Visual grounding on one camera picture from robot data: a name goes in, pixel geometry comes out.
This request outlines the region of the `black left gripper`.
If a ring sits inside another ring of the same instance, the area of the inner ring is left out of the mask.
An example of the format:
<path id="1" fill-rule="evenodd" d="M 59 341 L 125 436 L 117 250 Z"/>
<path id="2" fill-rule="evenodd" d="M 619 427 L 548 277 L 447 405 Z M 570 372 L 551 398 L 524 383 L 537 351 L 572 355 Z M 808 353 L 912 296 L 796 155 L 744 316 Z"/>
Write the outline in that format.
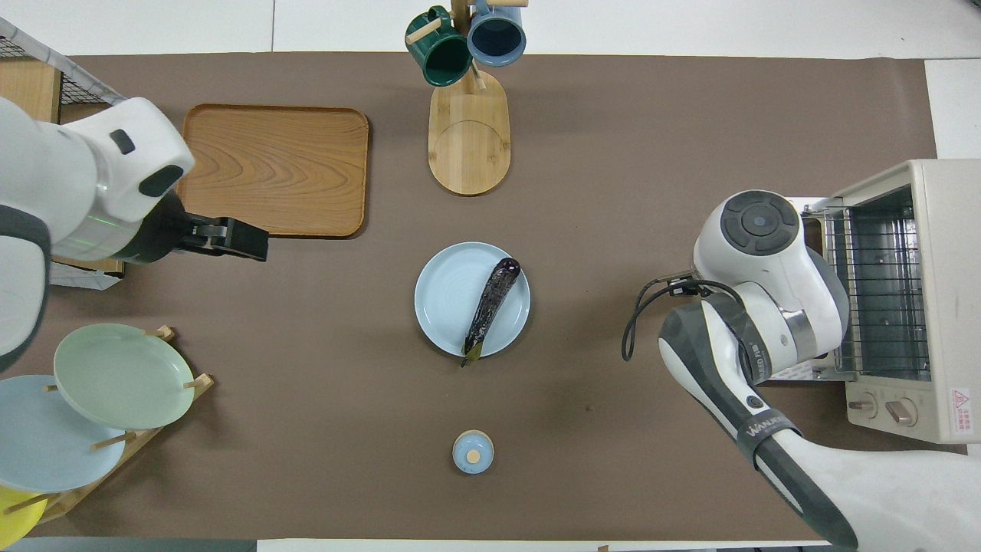
<path id="1" fill-rule="evenodd" d="M 166 193 L 141 221 L 126 244 L 126 261 L 149 265 L 173 251 L 218 256 L 216 242 L 230 232 L 230 254 L 266 262 L 267 231 L 239 220 L 228 223 L 189 213 L 176 193 Z"/>

